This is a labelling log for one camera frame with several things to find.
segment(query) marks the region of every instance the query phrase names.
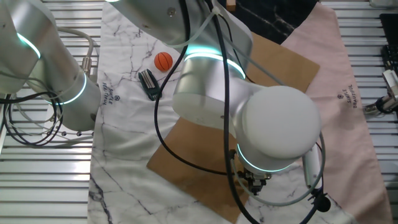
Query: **white marble-pattern cloth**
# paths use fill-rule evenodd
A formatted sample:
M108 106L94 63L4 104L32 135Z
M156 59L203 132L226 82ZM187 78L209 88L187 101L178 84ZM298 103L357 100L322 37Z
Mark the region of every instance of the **white marble-pattern cloth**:
M168 52L174 60L178 57L178 52L143 33L108 3L104 5L98 69L103 103L91 159L90 224L229 223L146 168L160 142L154 129L154 102L144 93L137 74L148 68L161 85L166 73L159 72L153 63L159 52ZM160 101L159 125L164 136L178 120L171 104L180 68ZM274 175L261 197L283 202L305 191L303 170L294 164ZM262 205L252 198L246 204L256 220L268 224L300 223L311 207L307 200L288 207ZM249 222L240 215L237 223ZM357 222L332 200L331 210L317 212L310 223Z

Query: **cable connector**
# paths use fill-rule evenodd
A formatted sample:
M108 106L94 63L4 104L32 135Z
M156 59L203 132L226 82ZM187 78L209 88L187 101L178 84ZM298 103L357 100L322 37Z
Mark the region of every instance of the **cable connector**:
M216 16L221 15L221 10L220 10L219 7L217 7L217 6L215 6L211 12L212 12L214 15L216 15Z
M83 58L83 63L81 63L81 68L83 69L84 73L87 77L90 77L91 73L91 64L93 63L92 59L89 57Z

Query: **wire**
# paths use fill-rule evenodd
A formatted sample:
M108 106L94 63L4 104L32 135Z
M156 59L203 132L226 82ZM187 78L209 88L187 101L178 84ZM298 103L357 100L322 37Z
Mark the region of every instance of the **wire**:
M226 24L226 26L227 26L227 28L228 28L229 39L231 39L231 42L233 43L234 41L233 41L233 38L232 38L231 27L229 26L228 21L225 19L224 16L222 16L222 15L219 15L219 16L224 20L224 22L225 22L225 24ZM238 54L236 53L236 50L235 50L235 49L233 49L233 50L234 50L234 53L235 53L236 60L238 60L239 66L242 68L242 71L243 71L243 73L244 73L244 76L245 76L251 83L255 83L253 80L251 80L250 77L248 77L248 75L246 74L246 72L244 71L244 69L243 69L243 67L242 67L242 63L241 63L241 61L240 61L240 59L239 59Z
M180 6L181 6L182 14L183 14L183 17L184 17L184 23L185 23L185 32L186 32L186 37L185 38L189 39L190 38L190 30L191 30L191 28L190 28L190 19L189 19L189 15L188 15L187 3L185 2L185 0L180 0ZM220 171L216 171L216 170L207 169L207 168L195 165L195 164L193 164L191 162L188 162L185 159L181 158L179 155L174 153L168 147L168 145L166 144L166 142L164 141L164 139L162 137L162 134L160 133L159 123L158 123L158 118L157 118L157 114L158 114L158 110L159 110L160 94L162 94L163 89L165 88L168 80L173 75L173 73L177 69L177 67L180 65L180 63L181 63L181 61L182 61L187 49L188 49L188 46L186 45L182 49L181 54L180 54L179 58L177 59L175 65L173 66L173 68L171 69L169 74L167 74L165 80L163 81L163 84L160 86L159 95L158 95L158 97L156 98L156 101L155 101L155 111L154 111L154 122L155 122L156 134L157 134L157 137L159 138L160 142L162 143L163 147L166 149L166 151L168 153L170 153L172 156L174 156L174 158L178 159L180 162L182 162L182 163L184 163L184 164L186 164L186 165L188 165L190 167L193 167L193 168L205 171L205 172L209 172L209 173L212 173L212 174L226 175L225 172L220 172Z
M55 96L55 94L51 93L51 92L47 92L46 94L48 94L49 97L54 97ZM6 99L8 101L12 101L11 100L11 95L7 95ZM62 107L59 104L60 101L59 101L59 99L56 99L56 100L57 100L57 102L55 100L51 100L52 101L53 110L54 110L54 121L53 121L54 124L56 124L58 122L57 121L57 116L56 116L56 114L57 114L57 106L59 107L59 109L61 111L61 114L63 114ZM57 133L59 132L59 129L60 129L61 125L62 125L62 122L63 122L63 116L60 117L60 124L57 126L57 128L55 130L55 133L52 135L52 133L54 131L54 128L55 128L55 126L53 125L50 128L50 131L47 133L46 137L44 137L43 139L41 139L41 140L39 140L37 142L29 142L28 140L26 140L22 136L22 134L17 130L17 128L15 128L15 126L13 125L14 122L12 120L12 103L4 104L3 120L5 120L4 126L6 127L7 132L9 133L9 135L14 140L16 140L17 142L19 142L21 144L24 144L24 145L30 145L32 147L41 147L41 146L44 146L44 145L50 143L54 139L54 137L57 135ZM14 133L11 131L11 129L10 129L9 125L8 125L8 122L10 122L11 128L14 130Z
M213 3L211 0L205 0L210 11L213 10ZM234 184L234 178L232 175L230 158L229 158L229 69L228 69L228 56L226 53L226 47L224 43L223 33L221 31L220 22L218 21L218 17L213 18L213 22L216 27L218 41L220 42L221 54L223 56L223 64L224 64L224 82L225 82L225 93L224 93L224 159L225 159L225 168L227 173L228 185L231 190L232 196L236 202L236 205L239 207L241 213L251 222L252 224L259 224L257 220L255 220L250 213L244 207L241 199L239 198L238 191L236 190Z
M285 83L283 83L282 80L277 78L275 75L273 75L270 71L267 69L263 68L261 65L259 65L256 61L251 59L249 56L247 56L239 47L237 47L234 43L232 43L231 40L228 39L228 37L224 37L225 40L232 46L233 49L235 49L239 54L241 54L248 62L252 63L254 66L256 66L260 71L264 72L266 75L268 75L270 78L272 78L275 82L277 82L280 85L285 86Z
M318 202L314 202L313 207L311 208L310 212L308 213L308 215L303 219L303 221L300 222L300 224L307 224L311 218L313 217L313 215L315 214L315 212L318 210Z
M18 80L27 80L28 82L29 82L29 81L35 81L35 82L40 83L42 86L39 86L39 85L36 84L36 83L30 82L30 84L32 84L32 85L34 85L34 86L37 86L37 87L39 87L39 88L45 88L47 91L50 91L50 92L52 92L52 93L54 93L54 94L56 95L55 97L52 97L52 98L50 97L49 100L60 98L60 97L63 96L64 94L68 93L68 92L77 84L77 81L78 81L77 76L76 76L76 77L75 77L75 80L74 80L73 83L72 83L72 85L71 85L69 88L67 88L65 91L62 91L62 93L59 93L59 94L58 94L58 93L56 93L56 92L50 90L50 88L49 88L42 80L39 80L38 78L22 78L22 77L17 77L17 76L15 76L15 75L10 75L10 74L8 74L8 73L6 73L6 72L3 72L3 71L1 71L1 70L0 70L0 75L3 75L3 76L5 76L5 77L9 77L9 78L15 78L15 79L18 79Z
M15 100L11 100L11 99L0 99L0 104L13 104L13 103L22 103L28 100L33 100L34 98L38 97L38 96L42 96L42 95L53 95L54 93L52 92L42 92L42 93L36 93L36 94L32 94L29 96L25 96L22 98L18 98Z
M319 173L318 173L317 178L315 179L314 184L311 185L311 187L310 187L303 195L301 195L300 197L298 197L298 198L296 198L296 199L294 199L294 200L291 200L291 201L289 201L289 202L282 202L282 203L268 202L268 201L266 201L266 200L263 200L263 199L261 199L261 198L255 196L252 192L250 192L250 190L249 190L249 189L242 183L242 181L238 178L239 184L241 185L241 187L243 188L243 190L244 190L247 194L249 194L254 200L256 200L256 201L258 201L258 202L261 202L261 203L263 203L263 204L266 204L266 205L270 205L270 206L283 207L283 206L293 205L293 204L295 204L295 203L297 203L297 202L299 202L299 201L305 199L305 197L308 196L308 195L310 195L310 193L312 193L312 191L315 189L315 187L316 187L317 184L319 183L320 179L322 178L323 170L325 169L326 152L325 152L325 142L324 142L324 140L323 140L323 135L322 135L322 133L320 134L320 139L321 139L321 144L322 144L322 148L323 148L323 150L322 150L322 163L321 163L321 168L320 168L320 170L319 170ZM232 167L233 167L234 173L235 173L235 175L236 175L236 174L237 174L237 170L236 170L236 168L234 167L234 164L233 164L233 163L232 163Z
M66 33L69 33L69 34L75 34L75 35L78 35L80 37L83 37L83 38L87 39L89 46L88 46L88 51L87 51L87 56L86 57L91 58L91 55L93 54L93 49L94 49L94 41L88 34L85 34L85 33L80 32L78 30L69 29L69 28L66 28L66 27L57 27L57 29L60 32L66 32Z

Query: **pink cloth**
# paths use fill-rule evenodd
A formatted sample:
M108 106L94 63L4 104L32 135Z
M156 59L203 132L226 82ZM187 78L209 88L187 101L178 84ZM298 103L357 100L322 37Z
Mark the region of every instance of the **pink cloth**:
M322 114L326 192L360 223L392 223L387 191L335 12L317 3L282 45L321 66L307 95Z

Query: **glowing cyan ring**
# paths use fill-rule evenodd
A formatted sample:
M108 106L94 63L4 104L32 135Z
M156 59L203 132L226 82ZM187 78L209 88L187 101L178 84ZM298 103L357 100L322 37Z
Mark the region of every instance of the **glowing cyan ring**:
M87 77L86 77L86 75L84 75L84 76L85 76L85 83L83 84L83 88L81 88L80 92L79 92L75 97L73 97L72 99L70 99L70 100L68 100L68 101L66 101L66 102L63 102L63 103L59 103L58 105L65 105L65 104L71 103L71 102L73 102L75 99L77 99L77 98L84 92L84 90L85 90L85 88L86 88L86 84L87 84Z
M23 35L20 35L20 34L17 33L17 36L19 37L19 39L20 39L23 43L29 45L29 47L31 47L31 49L33 49L33 50L36 52L36 54L37 54L37 56L38 56L39 58L41 57L41 54L40 54L39 50L37 49L37 47L36 47L35 45L33 45L33 44L32 44L28 39L26 39Z
M186 62L188 59L195 58L195 57L207 57L207 58L213 58L213 59L216 59L216 60L219 60L219 61L223 61L223 57L222 56L215 55L215 54L210 54L210 53L194 53L194 54L190 54L190 55L188 55L185 58L184 61ZM230 66L232 66L232 67L237 69L237 71L242 75L243 79L246 78L246 76L245 76L245 74L243 72L243 69L237 63L231 61L230 59L227 59L227 62L228 62L228 64Z
M256 167L255 165L251 164L251 163L245 158L245 156L243 155L243 153L242 153L241 148L239 147L239 145L238 145L238 151L239 151L238 155L240 155L240 156L242 157L242 159L244 159L244 160L247 162L247 164L249 164L249 165L252 166L253 168L255 168L255 169L257 169L257 170L260 170L260 171L264 171L264 172L278 172L278 171L282 171L282 170L284 170L284 169L290 167L290 165L289 165L289 166L287 166L287 167L285 167L285 168L283 168L283 169L279 169L279 170L265 170L265 169L260 169L260 168Z

